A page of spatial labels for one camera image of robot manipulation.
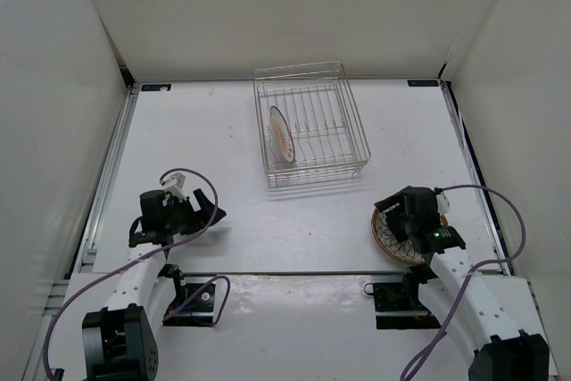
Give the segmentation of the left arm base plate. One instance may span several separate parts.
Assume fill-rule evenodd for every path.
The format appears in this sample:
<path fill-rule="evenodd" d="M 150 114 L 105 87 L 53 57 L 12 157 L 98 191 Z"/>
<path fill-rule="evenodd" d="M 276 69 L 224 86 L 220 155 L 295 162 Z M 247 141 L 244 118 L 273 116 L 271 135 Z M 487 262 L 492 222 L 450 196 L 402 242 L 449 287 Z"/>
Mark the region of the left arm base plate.
<path fill-rule="evenodd" d="M 167 308 L 165 316 L 169 316 L 206 281 L 206 277 L 184 277 L 181 290 Z M 168 320 L 164 320 L 162 324 L 166 327 L 211 327 L 214 321 L 216 288 L 216 283 L 211 283 L 187 303 L 179 313 Z"/>

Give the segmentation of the flower patterned plate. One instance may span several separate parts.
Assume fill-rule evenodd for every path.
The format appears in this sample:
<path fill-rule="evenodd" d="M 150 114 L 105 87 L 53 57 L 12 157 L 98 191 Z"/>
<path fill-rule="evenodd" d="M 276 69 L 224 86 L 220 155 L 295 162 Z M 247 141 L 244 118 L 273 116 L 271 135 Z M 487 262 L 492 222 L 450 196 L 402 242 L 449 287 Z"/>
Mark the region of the flower patterned plate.
<path fill-rule="evenodd" d="M 408 216 L 403 203 L 396 203 L 384 211 L 375 208 L 371 216 L 372 235 L 379 248 L 391 259 L 405 265 L 414 266 L 424 262 L 408 235 L 421 237 L 420 227 L 414 231 L 413 223 Z"/>

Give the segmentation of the white plate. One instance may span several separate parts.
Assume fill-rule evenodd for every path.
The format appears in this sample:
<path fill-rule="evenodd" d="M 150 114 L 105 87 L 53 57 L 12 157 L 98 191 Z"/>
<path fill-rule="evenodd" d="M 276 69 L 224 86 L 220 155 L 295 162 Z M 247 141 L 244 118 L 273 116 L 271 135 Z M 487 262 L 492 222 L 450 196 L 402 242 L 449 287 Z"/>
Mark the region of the white plate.
<path fill-rule="evenodd" d="M 373 237 L 381 250 L 390 258 L 407 264 L 418 265 L 423 263 L 422 256 L 417 253 L 409 241 L 400 243 L 388 227 L 386 216 L 374 210 L 371 217 Z"/>

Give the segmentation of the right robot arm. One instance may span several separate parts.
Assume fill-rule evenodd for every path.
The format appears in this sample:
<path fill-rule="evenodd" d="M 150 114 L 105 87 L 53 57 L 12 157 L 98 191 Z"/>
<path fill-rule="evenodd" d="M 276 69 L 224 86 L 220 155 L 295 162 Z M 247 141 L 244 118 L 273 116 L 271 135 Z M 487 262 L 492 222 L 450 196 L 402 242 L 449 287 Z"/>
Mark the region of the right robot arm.
<path fill-rule="evenodd" d="M 440 325 L 400 378 L 411 380 L 438 343 L 449 337 L 462 352 L 471 380 L 548 379 L 547 341 L 511 318 L 480 271 L 490 262 L 473 262 L 460 233 L 443 224 L 450 209 L 447 191 L 406 186 L 374 204 L 393 237 L 410 243 L 422 260 L 405 274 L 401 300 L 414 310 L 425 307 Z"/>

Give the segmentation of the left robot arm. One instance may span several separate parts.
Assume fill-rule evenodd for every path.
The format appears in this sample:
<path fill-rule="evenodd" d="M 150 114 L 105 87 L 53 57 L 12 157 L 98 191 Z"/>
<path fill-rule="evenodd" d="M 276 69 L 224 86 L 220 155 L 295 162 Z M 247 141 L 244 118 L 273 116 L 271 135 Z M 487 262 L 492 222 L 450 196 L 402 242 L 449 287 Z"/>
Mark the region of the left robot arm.
<path fill-rule="evenodd" d="M 82 321 L 87 379 L 153 380 L 158 374 L 159 327 L 214 297 L 216 281 L 194 287 L 168 261 L 176 236 L 194 235 L 226 213 L 196 189 L 192 198 L 175 190 L 139 197 L 141 214 L 128 233 L 128 262 L 109 300 Z"/>

